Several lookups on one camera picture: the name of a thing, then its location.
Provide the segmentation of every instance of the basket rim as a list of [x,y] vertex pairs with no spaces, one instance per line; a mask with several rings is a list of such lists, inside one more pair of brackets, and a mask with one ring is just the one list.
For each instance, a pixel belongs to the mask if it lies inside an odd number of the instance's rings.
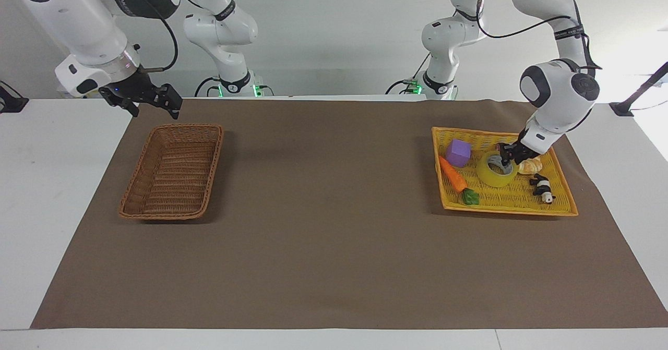
[[[208,128],[215,128],[218,131],[218,137],[216,139],[216,148],[214,150],[214,156],[213,160],[211,162],[211,167],[209,170],[209,175],[207,177],[207,186],[205,188],[205,196],[202,199],[202,205],[201,207],[194,211],[194,212],[187,212],[187,213],[179,213],[179,214],[129,214],[125,212],[125,205],[127,203],[127,198],[129,197],[129,194],[132,191],[132,186],[134,186],[134,183],[136,179],[139,176],[139,172],[141,170],[141,167],[144,162],[144,157],[146,156],[146,151],[148,150],[148,147],[150,146],[151,142],[153,141],[153,137],[155,134],[160,131],[161,129],[167,129],[167,128],[184,128],[184,127],[208,127]],[[121,202],[118,208],[118,214],[122,219],[134,219],[134,220],[194,220],[194,219],[199,219],[204,215],[204,213],[207,211],[208,208],[208,203],[210,200],[211,196],[211,190],[213,187],[213,181],[214,181],[214,176],[216,174],[216,170],[218,167],[218,162],[220,160],[220,150],[222,148],[222,138],[224,134],[224,129],[222,126],[219,124],[165,124],[162,126],[157,126],[153,127],[151,129],[151,132],[148,133],[148,137],[146,138],[146,142],[144,142],[144,146],[141,148],[141,155],[139,157],[139,160],[137,162],[137,165],[135,166],[135,169],[132,173],[132,177],[129,180],[129,183],[127,184],[127,189],[125,193],[123,194],[121,198]]]

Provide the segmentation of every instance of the brown cloth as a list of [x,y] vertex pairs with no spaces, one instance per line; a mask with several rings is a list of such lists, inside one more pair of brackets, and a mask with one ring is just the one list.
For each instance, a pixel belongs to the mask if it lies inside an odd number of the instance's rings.
[[441,207],[430,128],[520,131],[532,110],[185,101],[179,122],[226,129],[221,160],[205,217],[160,224],[117,214],[147,134],[170,122],[142,106],[31,327],[668,327],[566,139],[579,217]]

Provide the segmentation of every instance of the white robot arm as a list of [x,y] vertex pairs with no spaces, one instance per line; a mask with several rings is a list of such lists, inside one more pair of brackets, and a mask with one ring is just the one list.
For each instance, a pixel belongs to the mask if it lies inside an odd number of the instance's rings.
[[133,102],[150,103],[176,119],[181,96],[169,84],[153,86],[140,64],[136,46],[114,23],[115,15],[167,17],[178,0],[23,0],[43,27],[65,45],[71,55],[55,70],[61,84],[74,96],[99,89],[111,106],[133,116]]
[[234,0],[194,0],[202,11],[186,16],[188,39],[204,49],[218,68],[225,96],[255,96],[255,75],[238,47],[257,39],[257,23]]
[[[589,41],[580,22],[575,0],[512,0],[520,12],[549,22],[559,59],[533,65],[520,81],[522,94],[538,108],[516,143],[499,150],[508,164],[517,164],[546,153],[561,135],[577,127],[589,115],[599,95],[594,79],[599,69],[589,55]],[[422,41],[432,55],[419,81],[427,98],[443,98],[452,86],[459,60],[456,48],[475,43],[484,31],[484,0],[451,0],[452,17],[425,27]]]

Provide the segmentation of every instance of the table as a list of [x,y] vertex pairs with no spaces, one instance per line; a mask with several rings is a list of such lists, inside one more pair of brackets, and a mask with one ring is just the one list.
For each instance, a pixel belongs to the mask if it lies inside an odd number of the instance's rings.
[[[422,96],[356,96],[318,100],[406,101]],[[314,100],[290,98],[289,100]],[[29,326],[60,258],[129,122],[98,100],[35,100],[18,115],[0,117],[0,344],[25,348],[663,348],[668,329],[615,331],[21,331]],[[632,119],[606,105],[569,135],[585,170],[663,304],[668,306],[668,228],[663,185],[666,162]],[[651,207],[651,212],[642,208]]]

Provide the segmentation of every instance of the black and white toy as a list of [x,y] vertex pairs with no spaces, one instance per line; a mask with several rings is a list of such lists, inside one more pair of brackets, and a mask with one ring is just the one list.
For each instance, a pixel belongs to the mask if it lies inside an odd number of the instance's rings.
[[529,181],[532,186],[536,186],[536,190],[534,190],[534,196],[541,196],[544,203],[553,203],[555,197],[552,194],[550,180],[541,174],[535,174],[534,178],[536,179],[531,179]]

